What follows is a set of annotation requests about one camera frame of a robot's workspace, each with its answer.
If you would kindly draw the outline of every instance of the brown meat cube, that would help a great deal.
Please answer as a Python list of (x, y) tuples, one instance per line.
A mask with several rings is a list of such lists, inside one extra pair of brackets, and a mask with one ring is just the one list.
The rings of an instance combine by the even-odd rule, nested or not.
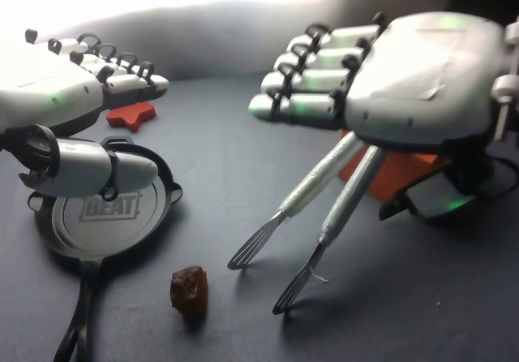
[(208, 310), (208, 278), (200, 266), (173, 273), (171, 304), (185, 317), (204, 317)]

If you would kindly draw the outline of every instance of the red star-shaped object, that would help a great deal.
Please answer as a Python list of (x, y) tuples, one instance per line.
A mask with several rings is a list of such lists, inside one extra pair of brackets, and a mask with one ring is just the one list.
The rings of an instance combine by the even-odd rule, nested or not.
[(126, 127), (132, 132), (137, 132), (140, 125), (156, 116), (155, 107), (149, 102), (137, 102), (111, 110), (106, 115), (106, 120), (111, 127)]

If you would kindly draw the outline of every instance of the frying pan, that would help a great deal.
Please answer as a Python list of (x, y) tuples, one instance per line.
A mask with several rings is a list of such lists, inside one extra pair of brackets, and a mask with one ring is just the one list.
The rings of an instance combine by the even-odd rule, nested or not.
[(78, 303), (54, 362), (71, 359), (77, 343), (77, 360), (92, 361), (88, 314), (101, 267), (108, 259), (134, 248), (161, 224), (172, 204), (182, 197), (171, 171), (156, 153), (133, 144), (130, 137), (112, 136), (101, 142), (113, 151), (134, 153), (154, 161), (158, 176), (150, 187), (119, 195), (112, 202), (100, 196), (67, 199), (34, 192), (28, 206), (45, 245), (61, 256), (77, 260), (81, 286)]

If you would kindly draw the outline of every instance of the dark background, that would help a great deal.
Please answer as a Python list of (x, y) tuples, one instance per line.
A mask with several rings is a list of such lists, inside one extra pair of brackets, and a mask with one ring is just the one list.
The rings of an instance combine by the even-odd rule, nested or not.
[[(379, 10), (394, 18), (442, 9), (506, 24), (517, 2), (326, 0), (313, 10), (224, 3), (63, 33), (88, 27), (171, 80), (210, 77), (172, 82), (155, 103), (157, 118), (134, 136), (168, 162), (186, 194), (143, 250), (105, 269), (93, 307), (95, 360), (519, 359), (517, 192), (443, 228), (406, 213), (378, 222), (379, 204), (365, 197), (318, 268), (330, 283), (312, 279), (289, 316), (273, 316), (272, 306), (315, 247), (341, 181), (280, 227), (247, 271), (226, 268), (337, 142), (333, 132), (254, 120), (247, 105), (262, 76), (240, 74), (267, 71), (311, 21), (339, 27), (369, 22)], [(121, 133), (100, 118), (80, 135)], [(512, 140), (492, 152), (517, 161)], [(18, 172), (0, 153), (0, 360), (47, 361), (70, 322), (79, 280), (41, 242)], [(208, 271), (209, 314), (196, 329), (169, 302), (171, 273), (188, 265)]]

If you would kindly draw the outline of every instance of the silver handle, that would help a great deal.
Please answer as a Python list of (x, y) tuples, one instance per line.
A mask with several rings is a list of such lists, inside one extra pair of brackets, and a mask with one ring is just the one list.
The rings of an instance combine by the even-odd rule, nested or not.
[(328, 246), (343, 230), (378, 173), (387, 152), (372, 145), (358, 164), (323, 223), (319, 242)]
[(278, 211), (290, 218), (301, 212), (339, 174), (362, 146), (364, 143), (353, 132), (348, 133), (285, 198)]

